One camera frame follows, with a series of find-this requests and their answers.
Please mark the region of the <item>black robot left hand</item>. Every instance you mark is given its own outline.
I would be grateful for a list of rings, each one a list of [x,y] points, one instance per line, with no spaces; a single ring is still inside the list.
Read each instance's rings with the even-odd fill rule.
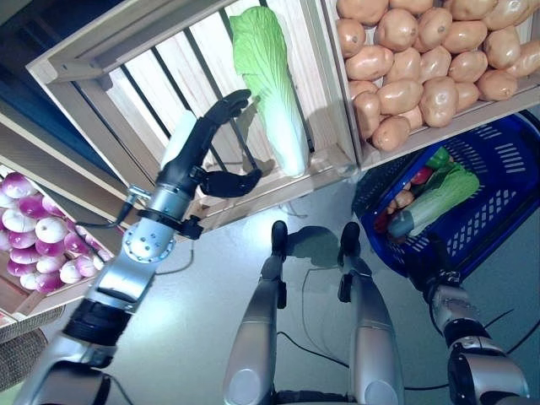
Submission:
[[[221,126],[241,114],[248,105],[251,91],[240,89],[217,101],[208,112],[199,117],[181,151],[159,172],[157,190],[180,191],[192,200],[195,191],[210,197],[242,197],[250,193],[262,177],[258,168],[246,175],[228,171],[203,169],[213,138]]]

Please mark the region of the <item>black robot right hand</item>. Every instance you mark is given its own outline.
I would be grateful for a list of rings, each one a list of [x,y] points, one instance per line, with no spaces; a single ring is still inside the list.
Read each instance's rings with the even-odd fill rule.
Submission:
[[[416,256],[413,268],[408,272],[414,288],[422,293],[426,304],[430,305],[440,286],[458,287],[461,274],[451,263],[446,243],[434,232],[428,233],[430,256]]]

